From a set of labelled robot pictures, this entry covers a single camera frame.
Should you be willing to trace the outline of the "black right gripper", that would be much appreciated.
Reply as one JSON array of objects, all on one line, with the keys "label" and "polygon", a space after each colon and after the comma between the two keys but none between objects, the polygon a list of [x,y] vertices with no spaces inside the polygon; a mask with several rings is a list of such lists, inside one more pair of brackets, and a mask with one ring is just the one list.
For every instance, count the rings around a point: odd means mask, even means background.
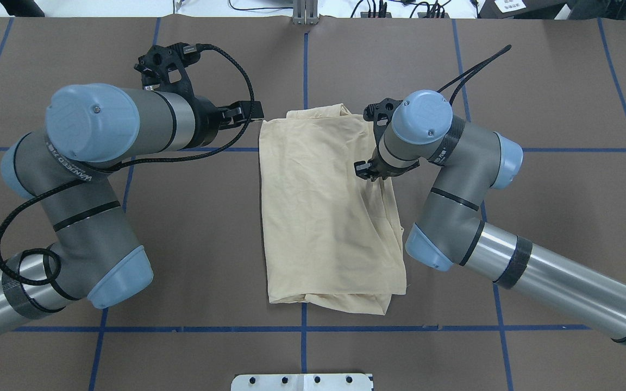
[{"label": "black right gripper", "polygon": [[418,159],[412,161],[399,159],[390,153],[385,144],[378,144],[370,160],[356,161],[353,165],[358,178],[376,181],[403,175],[419,167],[420,163]]}]

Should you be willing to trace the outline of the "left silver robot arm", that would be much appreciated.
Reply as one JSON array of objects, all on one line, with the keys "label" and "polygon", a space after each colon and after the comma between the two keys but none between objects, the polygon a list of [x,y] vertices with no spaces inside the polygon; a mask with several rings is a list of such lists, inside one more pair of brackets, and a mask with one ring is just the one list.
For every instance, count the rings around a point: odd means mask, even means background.
[{"label": "left silver robot arm", "polygon": [[[153,270],[109,176],[156,162],[156,153],[206,146],[219,131],[263,117],[254,96],[216,106],[189,92],[101,83],[55,92],[42,129],[2,158],[3,181],[24,203],[0,225],[0,335],[78,300],[105,309],[146,288]],[[2,255],[5,231],[33,205],[43,208],[57,240]]]}]

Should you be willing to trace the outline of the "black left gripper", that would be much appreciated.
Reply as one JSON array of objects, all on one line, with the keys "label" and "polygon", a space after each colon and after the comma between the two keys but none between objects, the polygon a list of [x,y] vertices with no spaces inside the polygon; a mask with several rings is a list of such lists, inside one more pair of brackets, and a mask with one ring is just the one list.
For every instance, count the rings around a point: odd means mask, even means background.
[{"label": "black left gripper", "polygon": [[228,106],[216,106],[203,96],[191,99],[195,119],[195,131],[191,147],[199,148],[210,144],[219,128],[233,129],[248,122],[263,121],[264,111],[259,100],[239,100]]}]

